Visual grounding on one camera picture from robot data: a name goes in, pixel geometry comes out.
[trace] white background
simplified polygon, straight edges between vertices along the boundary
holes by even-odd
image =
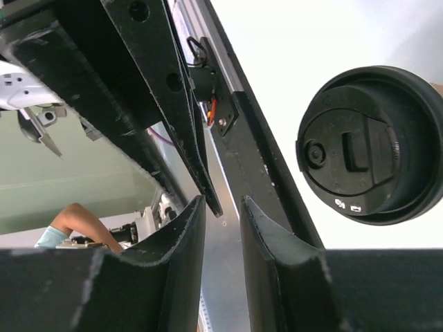
[[[374,227],[323,204],[298,171],[298,125],[319,88],[351,68],[389,64],[443,83],[443,1],[212,0],[327,248],[443,246],[442,202]]]

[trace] hole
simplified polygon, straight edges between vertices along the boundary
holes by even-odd
[[[54,120],[54,115],[50,112],[45,113],[44,117],[49,121]]]
[[[183,88],[179,74],[170,73],[166,76],[166,85],[172,92],[180,92]]]
[[[129,5],[129,16],[135,22],[143,23],[150,16],[150,8],[143,1],[135,0]]]

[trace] light blue shirt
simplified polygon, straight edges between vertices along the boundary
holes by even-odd
[[[64,234],[61,230],[58,230],[53,226],[48,226],[48,228],[44,231],[40,240],[35,244],[35,247],[44,248],[44,249],[54,249],[58,245],[62,244],[62,242],[67,238],[68,236]]]

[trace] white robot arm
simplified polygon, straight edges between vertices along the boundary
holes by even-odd
[[[20,129],[25,137],[33,142],[43,143],[54,154],[61,157],[45,128],[57,122],[57,118],[66,117],[63,101],[49,91],[42,83],[23,69],[0,62],[0,110],[17,111]],[[50,105],[35,114],[30,107]]]

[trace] human arm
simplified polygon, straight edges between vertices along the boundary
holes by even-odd
[[[93,239],[95,242],[109,246],[115,253],[123,251],[122,246],[112,237],[112,234],[99,218],[78,203],[70,204],[61,211],[51,223],[51,227],[63,232],[69,237],[73,231]]]

